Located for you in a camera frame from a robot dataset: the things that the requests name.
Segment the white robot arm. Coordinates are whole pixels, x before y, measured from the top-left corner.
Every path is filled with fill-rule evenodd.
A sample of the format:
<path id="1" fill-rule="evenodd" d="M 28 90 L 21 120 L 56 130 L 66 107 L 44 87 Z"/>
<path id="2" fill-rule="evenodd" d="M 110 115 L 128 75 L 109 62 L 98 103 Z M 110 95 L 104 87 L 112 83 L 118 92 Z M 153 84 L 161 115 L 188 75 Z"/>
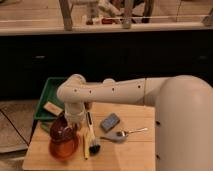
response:
<path id="1" fill-rule="evenodd" d="M 213 171 L 213 86 L 190 75 L 106 79 L 91 83 L 74 74 L 57 89 L 71 122 L 91 102 L 155 108 L 156 171 Z"/>

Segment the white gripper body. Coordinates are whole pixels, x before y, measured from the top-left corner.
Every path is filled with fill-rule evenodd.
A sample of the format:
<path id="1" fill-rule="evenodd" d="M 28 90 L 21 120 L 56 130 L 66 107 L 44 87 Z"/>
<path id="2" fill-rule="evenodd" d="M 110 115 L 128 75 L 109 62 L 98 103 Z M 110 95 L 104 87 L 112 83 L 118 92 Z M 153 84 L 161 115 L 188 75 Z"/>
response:
<path id="1" fill-rule="evenodd" d="M 65 119 L 69 126 L 80 130 L 86 114 L 85 105 L 83 103 L 66 103 Z"/>

